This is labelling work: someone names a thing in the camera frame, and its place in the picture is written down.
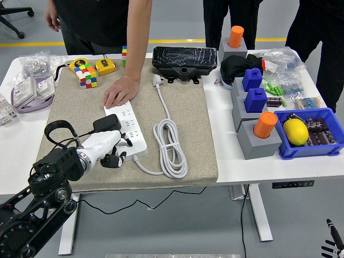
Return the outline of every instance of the human hand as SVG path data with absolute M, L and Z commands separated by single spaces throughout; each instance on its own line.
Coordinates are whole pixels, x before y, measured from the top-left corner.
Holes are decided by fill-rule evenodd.
M 136 96 L 139 91 L 139 85 L 140 82 L 123 76 L 106 90 L 102 105 L 106 109 L 124 105 Z
M 53 0 L 48 0 L 47 8 L 44 13 L 44 19 L 49 28 L 58 32 L 61 29 L 60 21 L 58 20 L 58 12 L 56 10 Z

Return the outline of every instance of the orange cylinder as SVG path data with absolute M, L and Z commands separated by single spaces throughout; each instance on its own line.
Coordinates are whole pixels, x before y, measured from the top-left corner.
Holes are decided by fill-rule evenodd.
M 277 115 L 272 112 L 263 112 L 258 119 L 256 126 L 253 129 L 253 133 L 261 138 L 265 139 L 270 136 L 270 133 L 274 129 L 278 121 Z
M 228 45 L 232 48 L 240 47 L 242 35 L 243 35 L 243 27 L 233 26 L 231 29 L 231 35 L 228 41 Z

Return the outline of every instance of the white table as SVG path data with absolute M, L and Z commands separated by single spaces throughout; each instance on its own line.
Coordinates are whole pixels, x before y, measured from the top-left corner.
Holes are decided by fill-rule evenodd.
M 146 57 L 151 58 L 152 54 L 147 54 Z M 71 56 L 68 59 L 73 60 L 74 58 L 76 57 Z M 121 55 L 109 55 L 109 58 L 121 59 Z M 8 101 L 13 88 L 9 82 L 20 69 L 19 59 L 13 60 L 1 84 L 0 93 Z M 319 96 L 308 72 L 304 69 L 301 74 L 306 97 Z M 209 76 L 203 76 L 202 79 L 219 172 L 216 185 L 251 184 L 250 197 L 261 239 L 262 241 L 272 240 L 257 184 L 344 177 L 344 171 L 340 169 L 344 165 L 344 152 L 333 157 L 315 156 L 282 160 L 277 151 L 271 157 L 245 160 L 234 130 L 231 91 L 220 85 L 214 85 L 215 80 L 220 79 L 219 67 L 213 70 Z M 14 195 L 27 187 L 27 178 L 32 164 L 36 161 L 49 112 L 50 107 L 34 113 L 18 114 L 18 118 L 0 126 L 2 146 L 0 195 Z

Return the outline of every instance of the blue plastic bin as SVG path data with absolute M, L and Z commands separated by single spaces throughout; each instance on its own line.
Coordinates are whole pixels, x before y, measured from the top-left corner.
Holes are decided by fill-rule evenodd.
M 291 160 L 294 157 L 308 157 L 308 156 L 337 156 L 339 151 L 344 147 L 344 130 L 337 120 L 333 111 L 329 108 L 323 109 L 305 109 L 305 110 L 283 110 L 274 112 L 278 117 L 276 129 L 282 139 L 282 144 L 279 147 L 279 155 L 282 160 Z M 291 147 L 288 139 L 286 138 L 282 122 L 290 113 L 295 113 L 304 120 L 309 118 L 324 118 L 328 129 L 332 133 L 337 144 L 319 145 L 319 146 L 306 146 L 306 147 Z

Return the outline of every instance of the table leg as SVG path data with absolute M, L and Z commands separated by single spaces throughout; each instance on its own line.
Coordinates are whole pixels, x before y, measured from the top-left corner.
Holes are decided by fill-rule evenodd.
M 254 218 L 256 219 L 257 229 L 262 242 L 273 241 L 269 221 L 265 212 L 262 196 L 259 191 L 259 184 L 250 184 L 249 200 L 251 201 Z M 245 188 L 243 185 L 230 185 L 230 195 L 232 200 L 243 200 Z
M 73 193 L 71 197 L 74 201 L 77 202 L 79 200 L 80 194 Z M 78 208 L 76 208 L 75 212 L 63 224 L 59 255 L 71 255 L 71 250 L 73 249 L 77 209 Z

